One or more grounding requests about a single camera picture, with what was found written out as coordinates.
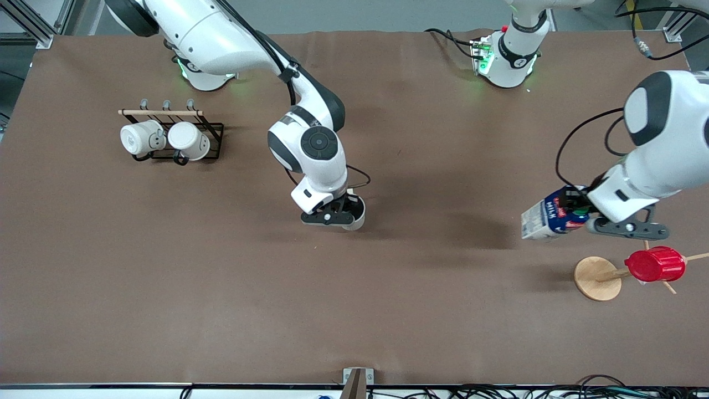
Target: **wooden dowel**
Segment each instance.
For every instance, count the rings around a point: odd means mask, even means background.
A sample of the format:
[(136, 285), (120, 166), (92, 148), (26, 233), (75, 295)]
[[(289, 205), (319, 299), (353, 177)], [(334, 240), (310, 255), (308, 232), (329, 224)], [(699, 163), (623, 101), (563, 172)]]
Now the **wooden dowel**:
[(147, 109), (119, 109), (118, 115), (144, 115), (144, 116), (204, 116), (202, 111), (150, 111)]
[(675, 291), (674, 288), (672, 288), (672, 286), (668, 282), (663, 281), (662, 285), (667, 287), (667, 289), (669, 290), (670, 293), (672, 293), (672, 295), (677, 295), (677, 291)]
[(611, 281), (611, 280), (616, 280), (618, 278), (624, 278), (628, 277), (630, 275), (630, 270), (628, 269), (619, 269), (619, 270), (613, 270), (613, 271), (608, 271), (605, 272), (598, 277), (596, 277), (596, 281), (599, 283), (605, 283), (606, 281)]
[(707, 253), (700, 253), (699, 255), (687, 256), (685, 261), (686, 261), (686, 262), (695, 261), (695, 260), (697, 260), (697, 259), (702, 259), (702, 258), (709, 258), (709, 252), (707, 252)]

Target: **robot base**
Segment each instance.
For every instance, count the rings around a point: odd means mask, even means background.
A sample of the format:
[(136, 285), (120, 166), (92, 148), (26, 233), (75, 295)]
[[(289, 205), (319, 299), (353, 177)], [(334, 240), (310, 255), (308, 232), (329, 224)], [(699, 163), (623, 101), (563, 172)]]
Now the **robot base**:
[(609, 261), (598, 256), (589, 256), (582, 259), (574, 269), (574, 282), (576, 287), (588, 299), (605, 302), (617, 297), (623, 282), (620, 278), (609, 281), (602, 278), (604, 275), (618, 273), (619, 270)]
[(490, 36), (481, 38), (479, 42), (471, 42), (472, 55), (479, 55), (483, 58), (482, 60), (473, 59), (473, 70), (476, 75), (484, 76), (490, 83), (509, 89), (522, 84), (527, 75), (532, 73), (537, 56), (535, 55), (522, 68), (512, 68), (510, 63), (496, 50), (502, 35), (501, 31), (496, 31)]
[(189, 81), (189, 84), (200, 92), (213, 92), (226, 84), (232, 78), (238, 79), (237, 74), (210, 75), (203, 72), (192, 72), (187, 67), (183, 67), (182, 76)]
[(364, 225), (366, 207), (361, 197), (352, 190), (340, 198), (329, 202), (312, 214), (303, 213), (303, 224), (319, 226), (339, 226), (348, 231), (358, 230)]

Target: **gray floor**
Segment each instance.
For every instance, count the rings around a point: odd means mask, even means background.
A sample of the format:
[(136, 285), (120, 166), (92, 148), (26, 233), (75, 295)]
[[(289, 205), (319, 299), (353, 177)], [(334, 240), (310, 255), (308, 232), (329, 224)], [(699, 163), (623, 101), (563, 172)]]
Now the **gray floor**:
[[(310, 31), (423, 31), (426, 28), (470, 31), (499, 28), (509, 23), (510, 10), (501, 0), (230, 0), (254, 26), (266, 33)], [(667, 0), (640, 0), (641, 6), (666, 6)], [(606, 31), (630, 29), (629, 18), (613, 18), (620, 0), (596, 0), (581, 10), (556, 10), (560, 31)], [(105, 11), (102, 0), (86, 0), (72, 30), (77, 35), (126, 35)], [(644, 27), (654, 28), (662, 13), (645, 14)], [(688, 44), (709, 33), (709, 24), (696, 21), (684, 34)], [(0, 45), (0, 70), (24, 77), (35, 50), (33, 46)], [(709, 40), (687, 51), (693, 70), (709, 67)], [(8, 116), (17, 100), (22, 81), (0, 75), (0, 112)]]

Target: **wooden stand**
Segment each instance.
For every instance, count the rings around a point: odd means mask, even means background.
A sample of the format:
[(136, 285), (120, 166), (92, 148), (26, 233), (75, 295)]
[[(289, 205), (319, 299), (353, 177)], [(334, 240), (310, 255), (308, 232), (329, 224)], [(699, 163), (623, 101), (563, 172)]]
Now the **wooden stand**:
[(604, 258), (589, 256), (576, 264), (574, 282), (588, 299), (605, 302), (618, 296), (623, 286), (620, 279), (629, 275), (628, 269), (618, 270)]

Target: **round wooden base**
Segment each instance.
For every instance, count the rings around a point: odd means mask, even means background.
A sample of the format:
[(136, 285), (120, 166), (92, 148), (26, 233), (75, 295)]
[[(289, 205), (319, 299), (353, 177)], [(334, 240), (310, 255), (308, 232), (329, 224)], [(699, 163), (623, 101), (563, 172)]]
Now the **round wooden base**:
[(598, 256), (589, 256), (576, 265), (574, 282), (579, 291), (589, 299), (600, 302), (612, 300), (620, 293), (623, 286), (621, 279), (599, 283), (596, 278), (614, 270), (617, 268), (611, 262)]

